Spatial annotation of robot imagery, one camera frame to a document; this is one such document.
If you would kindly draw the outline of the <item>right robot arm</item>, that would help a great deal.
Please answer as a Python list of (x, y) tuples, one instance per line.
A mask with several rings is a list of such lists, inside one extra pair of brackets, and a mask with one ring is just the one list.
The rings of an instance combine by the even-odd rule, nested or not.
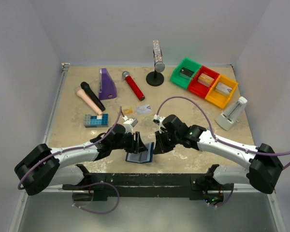
[(210, 152), (237, 163), (237, 166), (214, 165), (208, 176), (215, 183), (249, 184), (256, 190), (272, 194), (283, 170), (283, 165), (273, 149), (267, 144), (256, 147), (232, 140), (220, 142), (204, 127), (187, 126), (176, 115), (155, 115), (154, 123), (159, 126), (155, 133), (154, 154), (172, 151), (176, 145), (202, 152)]

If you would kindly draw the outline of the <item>silver white credit card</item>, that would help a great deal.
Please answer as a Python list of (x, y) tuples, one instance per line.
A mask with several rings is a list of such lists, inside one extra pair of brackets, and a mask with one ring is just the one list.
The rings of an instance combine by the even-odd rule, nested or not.
[(149, 104), (146, 104), (146, 105), (136, 107), (136, 112), (138, 115), (143, 115), (143, 114), (152, 112), (152, 109)]

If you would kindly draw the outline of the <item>gold VIP card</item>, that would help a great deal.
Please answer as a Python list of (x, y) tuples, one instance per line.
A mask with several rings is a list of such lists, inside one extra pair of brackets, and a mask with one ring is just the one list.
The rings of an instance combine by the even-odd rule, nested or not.
[(121, 116), (129, 115), (133, 113), (132, 106), (124, 106), (117, 109), (118, 112), (120, 112)]

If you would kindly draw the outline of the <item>blue leather card holder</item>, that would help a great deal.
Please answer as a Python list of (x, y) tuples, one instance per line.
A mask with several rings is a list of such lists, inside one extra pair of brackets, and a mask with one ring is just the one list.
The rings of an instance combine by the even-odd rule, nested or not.
[(126, 154), (126, 162), (144, 164), (151, 163), (153, 160), (153, 150), (154, 150), (154, 142), (145, 144), (147, 151), (143, 151), (140, 153), (127, 153)]

